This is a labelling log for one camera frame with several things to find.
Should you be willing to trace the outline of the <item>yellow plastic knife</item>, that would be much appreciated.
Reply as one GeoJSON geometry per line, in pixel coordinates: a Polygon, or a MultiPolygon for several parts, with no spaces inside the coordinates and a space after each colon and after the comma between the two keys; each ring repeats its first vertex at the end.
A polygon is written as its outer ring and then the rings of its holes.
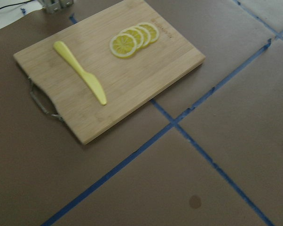
{"type": "Polygon", "coordinates": [[[93,92],[101,105],[107,104],[106,94],[104,89],[95,75],[88,73],[83,69],[81,64],[77,61],[71,50],[62,41],[56,41],[53,44],[54,50],[74,69],[74,71],[81,77],[85,84],[93,92]]]}

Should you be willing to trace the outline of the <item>front lemon slice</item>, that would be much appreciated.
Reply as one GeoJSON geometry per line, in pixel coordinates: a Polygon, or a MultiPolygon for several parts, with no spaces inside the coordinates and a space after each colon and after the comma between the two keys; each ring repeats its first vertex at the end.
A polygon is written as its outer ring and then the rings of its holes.
{"type": "Polygon", "coordinates": [[[136,52],[137,42],[132,35],[120,33],[110,40],[109,48],[114,56],[128,58],[136,52]]]}

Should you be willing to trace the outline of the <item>aluminium frame post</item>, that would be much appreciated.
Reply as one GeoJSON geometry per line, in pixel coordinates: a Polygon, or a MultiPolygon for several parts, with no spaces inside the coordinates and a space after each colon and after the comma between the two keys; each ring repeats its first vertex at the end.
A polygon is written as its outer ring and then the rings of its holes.
{"type": "Polygon", "coordinates": [[[38,3],[50,14],[70,7],[74,4],[74,0],[38,0],[38,3]]]}

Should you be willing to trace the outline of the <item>lemon slice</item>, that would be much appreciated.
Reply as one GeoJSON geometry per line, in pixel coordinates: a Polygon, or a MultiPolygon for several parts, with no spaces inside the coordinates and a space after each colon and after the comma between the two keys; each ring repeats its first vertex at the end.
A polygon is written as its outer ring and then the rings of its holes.
{"type": "Polygon", "coordinates": [[[137,24],[139,27],[143,27],[145,29],[147,29],[150,33],[150,41],[149,43],[154,43],[158,40],[159,38],[159,31],[157,29],[157,27],[151,23],[148,22],[141,22],[137,24]]]}
{"type": "Polygon", "coordinates": [[[143,35],[143,43],[141,45],[141,48],[148,46],[151,38],[150,32],[146,28],[141,26],[132,26],[132,28],[140,31],[141,34],[143,35]]]}
{"type": "Polygon", "coordinates": [[[125,34],[129,34],[131,36],[133,36],[136,40],[137,43],[137,47],[136,49],[140,49],[143,46],[143,42],[144,42],[144,36],[142,34],[142,32],[138,29],[136,29],[135,27],[129,27],[129,28],[125,28],[123,30],[120,31],[120,33],[125,33],[125,34]]]}
{"type": "Polygon", "coordinates": [[[137,42],[132,35],[120,33],[110,40],[109,48],[114,56],[128,58],[136,52],[137,42]]]}

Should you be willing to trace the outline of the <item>wooden cutting board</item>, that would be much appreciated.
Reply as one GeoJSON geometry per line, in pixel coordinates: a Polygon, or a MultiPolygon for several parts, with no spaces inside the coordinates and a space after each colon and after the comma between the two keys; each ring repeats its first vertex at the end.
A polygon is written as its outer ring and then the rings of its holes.
{"type": "Polygon", "coordinates": [[[205,56],[145,1],[124,0],[15,53],[14,58],[79,141],[87,144],[201,65],[205,56]],[[112,37],[140,22],[154,24],[158,40],[132,57],[113,56],[112,37]],[[97,77],[106,105],[54,50],[59,40],[97,77]]]}

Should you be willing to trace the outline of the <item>back lemon slice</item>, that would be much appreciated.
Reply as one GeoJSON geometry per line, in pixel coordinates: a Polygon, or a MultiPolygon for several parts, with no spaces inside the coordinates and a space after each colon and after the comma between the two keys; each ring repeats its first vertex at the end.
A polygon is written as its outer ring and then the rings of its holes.
{"type": "Polygon", "coordinates": [[[139,27],[143,27],[145,29],[147,29],[150,33],[150,41],[149,43],[154,43],[158,40],[159,38],[159,31],[157,29],[157,27],[151,23],[148,22],[141,22],[137,24],[139,27]]]}

